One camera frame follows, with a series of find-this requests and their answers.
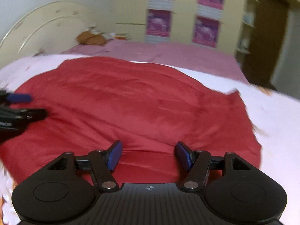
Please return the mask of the red quilted down jacket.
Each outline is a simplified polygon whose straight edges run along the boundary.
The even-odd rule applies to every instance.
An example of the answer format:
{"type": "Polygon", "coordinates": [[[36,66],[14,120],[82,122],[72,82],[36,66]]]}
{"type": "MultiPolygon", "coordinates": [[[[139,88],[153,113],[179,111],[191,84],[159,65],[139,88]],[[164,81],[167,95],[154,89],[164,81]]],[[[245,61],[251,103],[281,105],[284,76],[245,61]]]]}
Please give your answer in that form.
{"type": "Polygon", "coordinates": [[[48,113],[1,144],[1,160],[18,182],[66,151],[87,155],[116,140],[123,144],[114,171],[119,183],[176,182],[179,141],[212,155],[234,152],[260,165],[261,146],[239,93],[211,90],[171,67],[77,58],[17,91],[32,95],[27,108],[48,113]]]}

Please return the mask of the brown wooden door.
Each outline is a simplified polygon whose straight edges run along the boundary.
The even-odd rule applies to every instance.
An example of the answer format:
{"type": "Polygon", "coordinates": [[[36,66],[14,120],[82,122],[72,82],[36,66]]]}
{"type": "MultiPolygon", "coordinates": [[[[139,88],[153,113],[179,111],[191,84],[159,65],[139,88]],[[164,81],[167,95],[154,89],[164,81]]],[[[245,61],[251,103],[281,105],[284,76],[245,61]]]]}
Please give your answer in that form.
{"type": "Polygon", "coordinates": [[[271,77],[275,71],[288,19],[289,4],[284,0],[259,0],[254,31],[242,67],[246,79],[255,85],[275,89],[271,77]]]}

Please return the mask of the cream curved headboard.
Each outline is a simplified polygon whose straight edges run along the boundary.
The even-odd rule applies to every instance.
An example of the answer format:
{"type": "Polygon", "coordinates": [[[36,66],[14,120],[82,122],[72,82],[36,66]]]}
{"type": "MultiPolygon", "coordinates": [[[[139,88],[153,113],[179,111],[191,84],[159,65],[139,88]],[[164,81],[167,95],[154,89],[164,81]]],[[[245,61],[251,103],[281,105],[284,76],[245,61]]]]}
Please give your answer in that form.
{"type": "Polygon", "coordinates": [[[22,17],[1,41],[1,68],[23,57],[60,54],[97,26],[94,13],[71,1],[54,1],[22,17]]]}

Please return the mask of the orange patterned pillow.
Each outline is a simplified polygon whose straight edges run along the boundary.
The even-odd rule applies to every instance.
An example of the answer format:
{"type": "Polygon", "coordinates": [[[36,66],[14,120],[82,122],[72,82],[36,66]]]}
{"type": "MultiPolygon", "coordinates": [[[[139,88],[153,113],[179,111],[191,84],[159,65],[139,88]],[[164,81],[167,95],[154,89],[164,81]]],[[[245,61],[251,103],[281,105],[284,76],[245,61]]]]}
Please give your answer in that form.
{"type": "Polygon", "coordinates": [[[128,34],[105,33],[95,27],[90,27],[76,37],[80,45],[104,46],[112,40],[129,40],[128,34]]]}

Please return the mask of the pink checked bed sheet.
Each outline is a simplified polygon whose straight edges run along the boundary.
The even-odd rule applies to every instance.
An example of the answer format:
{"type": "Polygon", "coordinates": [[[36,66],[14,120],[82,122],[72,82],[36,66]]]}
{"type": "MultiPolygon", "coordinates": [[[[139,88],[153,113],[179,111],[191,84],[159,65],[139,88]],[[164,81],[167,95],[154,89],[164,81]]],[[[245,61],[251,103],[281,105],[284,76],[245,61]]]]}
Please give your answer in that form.
{"type": "Polygon", "coordinates": [[[197,45],[111,40],[104,46],[76,45],[63,53],[164,64],[248,83],[234,56],[197,45]]]}

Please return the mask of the lower left purple poster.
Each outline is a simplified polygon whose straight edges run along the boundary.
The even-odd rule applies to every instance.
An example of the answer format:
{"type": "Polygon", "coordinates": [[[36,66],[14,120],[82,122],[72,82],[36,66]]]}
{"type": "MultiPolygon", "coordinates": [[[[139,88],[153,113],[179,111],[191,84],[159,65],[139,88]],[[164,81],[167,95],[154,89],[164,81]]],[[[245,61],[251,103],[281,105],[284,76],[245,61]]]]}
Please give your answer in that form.
{"type": "Polygon", "coordinates": [[[171,18],[171,11],[149,9],[147,12],[145,42],[169,42],[171,18]]]}

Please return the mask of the cream wardrobe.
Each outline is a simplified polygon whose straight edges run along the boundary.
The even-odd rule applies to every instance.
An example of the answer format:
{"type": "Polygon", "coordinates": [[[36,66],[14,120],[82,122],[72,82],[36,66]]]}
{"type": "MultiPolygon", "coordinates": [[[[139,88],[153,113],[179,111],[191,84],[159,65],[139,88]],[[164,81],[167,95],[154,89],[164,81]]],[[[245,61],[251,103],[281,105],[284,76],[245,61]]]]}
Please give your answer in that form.
{"type": "MultiPolygon", "coordinates": [[[[234,54],[239,41],[246,0],[225,0],[221,16],[217,50],[234,54]]],[[[148,0],[115,0],[117,33],[128,34],[134,42],[146,37],[148,0]]],[[[174,0],[170,42],[190,44],[193,38],[197,0],[174,0]]]]}

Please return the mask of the cream corner shelf unit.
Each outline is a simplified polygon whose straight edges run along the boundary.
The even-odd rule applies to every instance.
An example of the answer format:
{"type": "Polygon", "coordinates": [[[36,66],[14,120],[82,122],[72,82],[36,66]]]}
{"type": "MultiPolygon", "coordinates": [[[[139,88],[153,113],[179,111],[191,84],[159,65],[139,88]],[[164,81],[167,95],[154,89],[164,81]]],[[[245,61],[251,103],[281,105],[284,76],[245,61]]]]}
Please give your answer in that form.
{"type": "Polygon", "coordinates": [[[241,62],[242,59],[250,54],[251,34],[255,29],[256,8],[259,0],[245,0],[244,11],[241,19],[241,32],[235,50],[236,59],[241,62]]]}

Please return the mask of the lower right purple poster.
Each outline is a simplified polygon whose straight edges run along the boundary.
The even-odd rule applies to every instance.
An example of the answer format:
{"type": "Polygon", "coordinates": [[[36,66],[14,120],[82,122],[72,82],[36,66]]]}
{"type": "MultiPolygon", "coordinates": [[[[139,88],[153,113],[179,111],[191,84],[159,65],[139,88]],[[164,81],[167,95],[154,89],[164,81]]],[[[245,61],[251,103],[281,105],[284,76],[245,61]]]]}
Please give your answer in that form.
{"type": "Polygon", "coordinates": [[[220,21],[196,16],[192,42],[206,47],[216,48],[220,21]]]}

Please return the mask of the upper right purple poster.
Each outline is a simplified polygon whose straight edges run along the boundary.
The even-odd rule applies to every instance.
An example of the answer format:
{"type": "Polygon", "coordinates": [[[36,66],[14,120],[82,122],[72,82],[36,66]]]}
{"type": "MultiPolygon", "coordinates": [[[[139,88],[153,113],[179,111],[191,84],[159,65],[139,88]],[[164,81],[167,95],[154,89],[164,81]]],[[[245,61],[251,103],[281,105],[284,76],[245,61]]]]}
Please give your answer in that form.
{"type": "Polygon", "coordinates": [[[198,0],[196,14],[204,18],[221,20],[224,1],[225,0],[198,0]]]}

